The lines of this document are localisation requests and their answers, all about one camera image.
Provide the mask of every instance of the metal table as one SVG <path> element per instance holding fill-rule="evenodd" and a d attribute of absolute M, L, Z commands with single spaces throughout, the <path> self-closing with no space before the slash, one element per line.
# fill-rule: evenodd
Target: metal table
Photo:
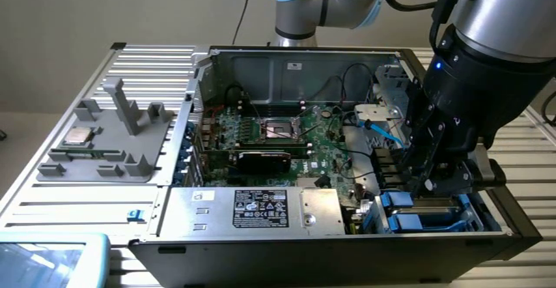
<path fill-rule="evenodd" d="M 412 49 L 428 65 L 432 51 Z M 98 231 L 111 238 L 110 287 L 160 287 L 126 245 L 146 233 L 148 221 L 127 222 L 131 209 L 156 211 L 156 174 L 147 183 L 38 182 L 35 167 L 47 161 L 46 152 L 63 137 L 74 120 L 72 109 L 82 98 L 96 99 L 104 109 L 114 108 L 110 95 L 99 87 L 107 74 L 126 81 L 130 99 L 146 109 L 150 102 L 164 102 L 166 108 L 180 110 L 182 100 L 194 77 L 194 65 L 208 53 L 206 46 L 134 46 L 111 50 L 76 100 L 24 168 L 0 201 L 0 229 L 11 231 Z M 166 145 L 171 141 L 174 124 Z M 500 129 L 490 156 L 503 166 L 508 188 L 519 200 L 544 241 L 511 261 L 490 261 L 472 269 L 448 287 L 519 288 L 556 286 L 556 131 L 532 108 Z M 156 172 L 164 170 L 166 157 L 159 158 Z M 388 286 L 446 287 L 446 285 Z"/>

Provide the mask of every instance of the gray 3d-printed holder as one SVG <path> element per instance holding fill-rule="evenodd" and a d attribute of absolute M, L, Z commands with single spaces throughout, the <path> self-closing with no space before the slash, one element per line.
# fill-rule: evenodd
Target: gray 3d-printed holder
<path fill-rule="evenodd" d="M 116 110 L 102 109 L 92 99 L 83 99 L 74 110 L 74 136 L 48 152 L 50 160 L 38 170 L 38 180 L 147 182 L 168 130 L 172 111 L 163 103 L 151 103 L 139 110 L 128 101 L 120 78 L 108 78 L 104 90 Z"/>

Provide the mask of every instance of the open computer chassis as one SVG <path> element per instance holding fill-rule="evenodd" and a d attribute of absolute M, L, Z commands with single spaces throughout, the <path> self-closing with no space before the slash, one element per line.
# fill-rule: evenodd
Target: open computer chassis
<path fill-rule="evenodd" d="M 540 241 L 506 187 L 402 191 L 424 74 L 403 49 L 211 48 L 159 226 L 130 242 L 164 287 L 444 283 Z"/>

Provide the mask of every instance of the warning label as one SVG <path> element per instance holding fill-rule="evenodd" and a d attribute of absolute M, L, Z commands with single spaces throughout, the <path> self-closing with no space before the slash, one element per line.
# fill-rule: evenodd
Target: warning label
<path fill-rule="evenodd" d="M 286 190 L 236 190 L 234 226 L 236 228 L 288 227 Z"/>

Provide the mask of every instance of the motherboard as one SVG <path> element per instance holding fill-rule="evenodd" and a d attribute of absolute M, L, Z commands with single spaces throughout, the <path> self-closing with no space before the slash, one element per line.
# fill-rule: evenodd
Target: motherboard
<path fill-rule="evenodd" d="M 204 186 L 335 188 L 340 203 L 355 205 L 342 112 L 324 104 L 292 117 L 254 109 L 263 116 L 228 107 L 203 120 Z"/>

